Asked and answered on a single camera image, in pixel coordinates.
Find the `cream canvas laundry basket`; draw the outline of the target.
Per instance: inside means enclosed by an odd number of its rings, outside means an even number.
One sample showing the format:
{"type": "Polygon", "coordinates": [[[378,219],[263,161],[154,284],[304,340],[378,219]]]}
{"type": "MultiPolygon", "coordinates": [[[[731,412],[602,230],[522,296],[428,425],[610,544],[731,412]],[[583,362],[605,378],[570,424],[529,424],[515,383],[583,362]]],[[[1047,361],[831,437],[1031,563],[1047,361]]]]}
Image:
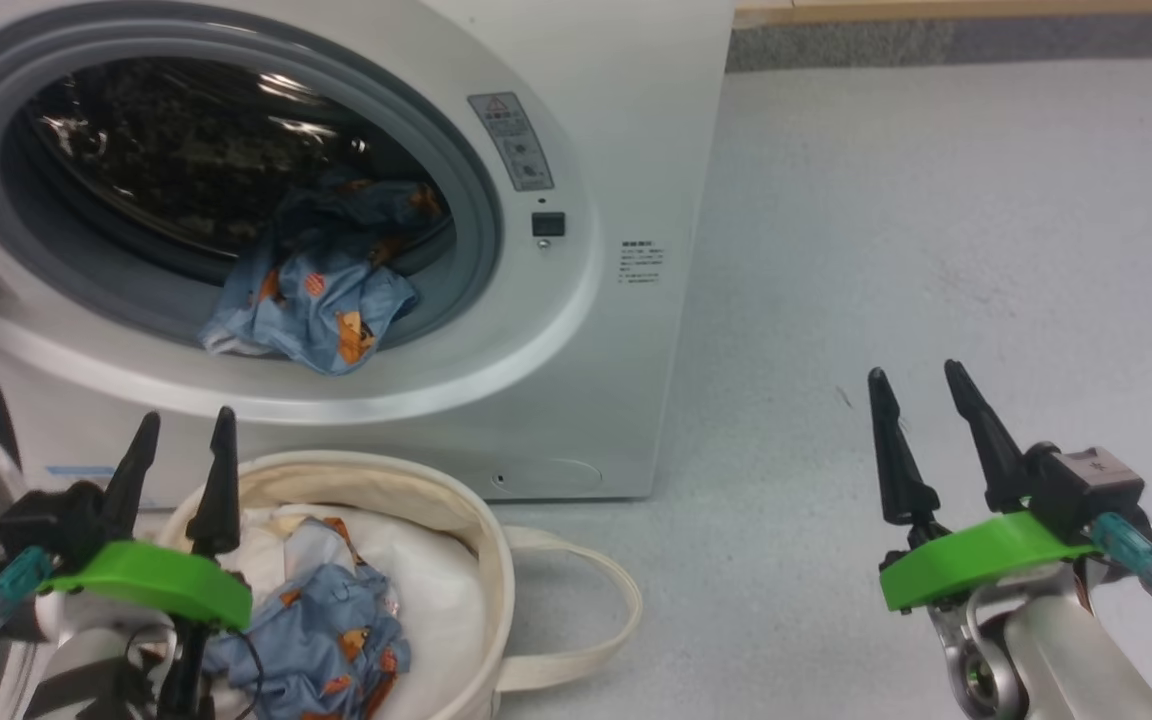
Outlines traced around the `cream canvas laundry basket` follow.
{"type": "Polygon", "coordinates": [[[314,516],[365,514],[406,529],[403,560],[385,564],[397,582],[399,621],[414,647],[379,720],[494,720],[503,694],[543,691],[602,670],[636,632],[643,596],[631,575],[593,550],[526,526],[505,526],[444,471],[349,450],[291,450],[238,465],[243,510],[291,507],[314,516]],[[568,553],[620,589],[626,626],[585,650],[507,655],[520,553],[568,553]]]}

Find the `blue garment with cream lining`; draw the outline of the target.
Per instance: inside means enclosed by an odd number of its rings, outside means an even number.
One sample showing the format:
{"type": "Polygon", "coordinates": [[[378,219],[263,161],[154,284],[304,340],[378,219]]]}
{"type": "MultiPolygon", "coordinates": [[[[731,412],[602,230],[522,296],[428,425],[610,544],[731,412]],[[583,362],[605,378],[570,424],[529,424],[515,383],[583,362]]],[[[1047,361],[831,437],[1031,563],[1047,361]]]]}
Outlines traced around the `blue garment with cream lining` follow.
{"type": "Polygon", "coordinates": [[[279,550],[285,582],[247,629],[207,643],[204,670],[247,694],[257,720],[376,720],[411,660],[389,579],[343,520],[293,520],[279,550]]]}

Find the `white cloth basket liner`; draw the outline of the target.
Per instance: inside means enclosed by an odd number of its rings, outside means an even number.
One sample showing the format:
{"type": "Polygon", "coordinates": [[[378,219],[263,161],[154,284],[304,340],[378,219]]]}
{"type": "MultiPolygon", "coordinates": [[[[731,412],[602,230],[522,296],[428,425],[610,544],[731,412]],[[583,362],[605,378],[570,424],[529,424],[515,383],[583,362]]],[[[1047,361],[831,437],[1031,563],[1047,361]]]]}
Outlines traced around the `white cloth basket liner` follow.
{"type": "Polygon", "coordinates": [[[486,596],[457,539],[378,511],[287,505],[244,514],[225,569],[253,623],[207,647],[257,720],[433,720],[483,662],[486,596]]]}

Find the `blue garment with orange bears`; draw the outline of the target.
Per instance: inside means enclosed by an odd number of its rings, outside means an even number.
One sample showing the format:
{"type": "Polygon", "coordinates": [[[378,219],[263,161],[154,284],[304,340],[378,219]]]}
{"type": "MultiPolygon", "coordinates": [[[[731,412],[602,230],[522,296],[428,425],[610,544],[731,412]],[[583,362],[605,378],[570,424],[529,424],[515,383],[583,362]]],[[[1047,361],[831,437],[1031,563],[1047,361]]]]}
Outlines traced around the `blue garment with orange bears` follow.
{"type": "Polygon", "coordinates": [[[321,376],[356,372],[419,304],[397,256],[444,232],[435,188],[338,168],[291,188],[238,253],[198,332],[207,354],[276,355],[321,376]]]}

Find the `white front-load washing machine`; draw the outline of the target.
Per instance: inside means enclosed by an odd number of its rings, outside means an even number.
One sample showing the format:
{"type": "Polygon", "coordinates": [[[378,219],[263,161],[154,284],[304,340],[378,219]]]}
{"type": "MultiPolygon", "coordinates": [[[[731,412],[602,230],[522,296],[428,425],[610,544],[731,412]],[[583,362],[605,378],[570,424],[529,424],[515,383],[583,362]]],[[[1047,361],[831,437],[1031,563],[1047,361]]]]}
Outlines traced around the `white front-load washing machine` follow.
{"type": "Polygon", "coordinates": [[[143,505],[361,450],[493,500],[652,491],[735,0],[0,0],[0,389],[33,486],[162,434],[143,505]],[[470,94],[517,94],[517,192],[470,94]],[[419,304],[356,372],[198,343],[291,188],[435,188],[419,304]]]}

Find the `grey warning sticker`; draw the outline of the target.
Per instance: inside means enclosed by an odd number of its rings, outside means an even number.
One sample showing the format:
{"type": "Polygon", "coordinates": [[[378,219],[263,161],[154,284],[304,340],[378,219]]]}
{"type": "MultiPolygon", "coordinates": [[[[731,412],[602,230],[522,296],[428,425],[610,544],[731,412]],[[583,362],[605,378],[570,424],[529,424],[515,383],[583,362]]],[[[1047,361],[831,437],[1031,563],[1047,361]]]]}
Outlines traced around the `grey warning sticker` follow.
{"type": "Polygon", "coordinates": [[[515,191],[553,190],[547,156],[518,96],[511,92],[470,94],[467,101],[492,138],[515,191]]]}

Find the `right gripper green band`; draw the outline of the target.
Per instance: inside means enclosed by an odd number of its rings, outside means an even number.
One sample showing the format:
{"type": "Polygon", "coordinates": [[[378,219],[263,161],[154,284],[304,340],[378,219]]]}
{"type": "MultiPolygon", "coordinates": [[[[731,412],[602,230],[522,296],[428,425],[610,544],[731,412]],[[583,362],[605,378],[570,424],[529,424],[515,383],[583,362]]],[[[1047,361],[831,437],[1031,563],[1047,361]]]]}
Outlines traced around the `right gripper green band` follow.
{"type": "Polygon", "coordinates": [[[902,612],[942,602],[996,579],[1038,566],[1091,555],[1087,539],[1061,541],[1024,509],[1030,497],[1025,457],[1005,423],[973,382],[963,363],[945,361],[943,372],[957,414],[969,425],[986,479],[986,503],[996,515],[947,536],[934,514],[940,497],[923,480],[904,429],[901,407],[882,367],[867,374],[870,424],[882,520],[908,528],[911,550],[879,570],[887,611],[902,612]]]}

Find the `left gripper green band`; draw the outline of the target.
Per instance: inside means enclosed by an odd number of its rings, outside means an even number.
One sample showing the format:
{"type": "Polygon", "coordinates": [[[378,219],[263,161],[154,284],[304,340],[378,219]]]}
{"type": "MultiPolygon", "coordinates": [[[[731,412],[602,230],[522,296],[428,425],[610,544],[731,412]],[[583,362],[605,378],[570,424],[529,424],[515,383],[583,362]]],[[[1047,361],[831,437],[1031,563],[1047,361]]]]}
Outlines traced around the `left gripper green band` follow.
{"type": "Polygon", "coordinates": [[[232,407],[221,407],[212,429],[212,464],[195,516],[185,528],[191,553],[128,541],[141,511],[147,470],[154,465],[160,429],[160,414],[143,416],[111,475],[101,509],[104,536],[111,543],[82,569],[44,579],[38,592],[92,592],[192,623],[244,630],[252,617],[251,589],[209,560],[237,550],[241,543],[236,414],[232,407]]]}

